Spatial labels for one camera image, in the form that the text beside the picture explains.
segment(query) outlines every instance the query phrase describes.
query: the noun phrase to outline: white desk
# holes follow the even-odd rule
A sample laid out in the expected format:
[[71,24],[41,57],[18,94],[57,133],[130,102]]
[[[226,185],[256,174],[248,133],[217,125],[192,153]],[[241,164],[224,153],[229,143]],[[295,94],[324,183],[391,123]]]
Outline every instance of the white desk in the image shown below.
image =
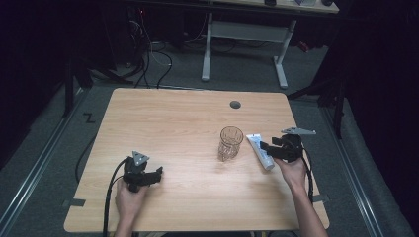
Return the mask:
[[[264,4],[264,0],[215,0],[213,2],[245,4],[255,7],[268,7]],[[277,0],[277,6],[275,6],[274,8],[315,12],[319,14],[336,14],[339,12],[338,7],[334,3],[330,7],[326,7],[321,3],[320,0],[317,0],[314,6],[298,6],[294,1]],[[202,80],[208,81],[210,79],[210,44],[212,37],[232,38],[239,40],[268,41],[282,44],[278,52],[278,56],[275,56],[273,59],[275,68],[277,70],[277,76],[280,82],[280,86],[283,89],[287,89],[288,83],[282,63],[284,60],[284,56],[286,55],[286,51],[289,46],[290,40],[293,36],[295,24],[296,20],[293,20],[290,22],[290,25],[288,27],[277,28],[261,25],[213,21],[212,14],[209,13],[207,46],[206,53],[204,55]]]

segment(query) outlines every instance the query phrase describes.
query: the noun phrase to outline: white tube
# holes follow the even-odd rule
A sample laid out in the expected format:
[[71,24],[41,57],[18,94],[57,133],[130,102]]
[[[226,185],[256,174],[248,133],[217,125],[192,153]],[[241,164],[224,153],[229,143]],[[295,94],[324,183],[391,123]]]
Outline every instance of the white tube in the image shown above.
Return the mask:
[[272,156],[269,156],[265,150],[261,149],[260,142],[262,141],[262,137],[260,134],[250,134],[246,135],[247,139],[249,139],[250,144],[255,150],[256,154],[258,155],[259,161],[262,163],[265,170],[272,170],[274,165],[274,159]]

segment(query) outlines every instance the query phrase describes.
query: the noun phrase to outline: gray carpet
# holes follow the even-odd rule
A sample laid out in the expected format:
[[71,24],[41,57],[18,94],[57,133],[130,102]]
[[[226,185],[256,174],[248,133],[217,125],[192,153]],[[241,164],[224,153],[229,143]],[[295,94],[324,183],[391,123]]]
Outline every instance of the gray carpet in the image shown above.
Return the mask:
[[[228,46],[215,48],[215,50],[226,48],[228,49]],[[177,86],[206,90],[290,94],[311,83],[327,52],[327,48],[321,48],[303,53],[298,48],[291,47],[284,61],[290,87],[284,91],[279,87],[272,65],[273,48],[275,45],[272,44],[259,48],[241,45],[229,53],[214,52],[211,78],[208,82],[202,82],[203,49],[186,47],[183,51],[179,51],[168,46],[162,52],[172,57],[173,67],[162,80],[162,88]],[[167,65],[162,65],[168,63],[164,55],[154,53],[154,57],[155,59],[153,57],[150,59],[150,67],[146,74],[148,84],[151,86],[157,83],[168,68]],[[125,73],[125,70],[121,69],[119,73]],[[9,236],[101,235],[101,233],[66,233],[63,223],[68,211],[66,201],[73,198],[77,189],[75,178],[77,160],[99,129],[110,96],[118,87],[127,86],[95,79],[95,85],[86,92],[86,98],[81,101],[62,138],[56,144],[41,179],[10,229]],[[144,81],[139,87],[145,87]],[[300,100],[291,101],[291,107],[299,127],[317,131],[315,136],[304,137],[303,142],[311,155],[313,173],[320,192],[330,198],[330,201],[325,203],[331,223],[327,231],[330,236],[370,236],[345,175],[334,135],[329,129],[330,124],[324,118],[325,109],[319,109],[313,99],[315,98],[303,97]],[[4,213],[13,200],[21,183],[25,181],[42,153],[48,138],[59,124],[64,108],[63,102],[63,90],[60,90],[34,122],[31,132],[14,157],[1,170],[0,213]],[[91,114],[90,121],[93,122],[88,122],[88,116],[85,114]],[[371,201],[383,236],[414,236],[365,147],[348,104],[345,105],[342,134],[342,143]],[[83,171],[89,150],[82,157],[78,169],[79,174]],[[278,231],[272,236],[291,235],[289,232]]]

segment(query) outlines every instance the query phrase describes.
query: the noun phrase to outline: wrist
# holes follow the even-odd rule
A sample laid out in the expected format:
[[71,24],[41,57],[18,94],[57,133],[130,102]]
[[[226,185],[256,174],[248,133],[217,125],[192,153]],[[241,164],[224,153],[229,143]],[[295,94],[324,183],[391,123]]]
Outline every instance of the wrist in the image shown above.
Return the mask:
[[118,222],[118,229],[123,229],[123,230],[132,229],[134,221],[135,221],[134,216],[120,216],[120,220]]
[[295,198],[307,197],[307,192],[303,186],[292,186],[291,193]]

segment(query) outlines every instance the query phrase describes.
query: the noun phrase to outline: glass cup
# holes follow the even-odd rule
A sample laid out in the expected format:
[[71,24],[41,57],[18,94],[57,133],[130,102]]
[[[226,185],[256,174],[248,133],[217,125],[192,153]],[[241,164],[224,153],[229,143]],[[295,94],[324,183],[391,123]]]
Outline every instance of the glass cup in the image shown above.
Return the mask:
[[235,126],[227,126],[221,131],[221,141],[218,146],[218,159],[226,161],[234,158],[243,141],[243,132]]

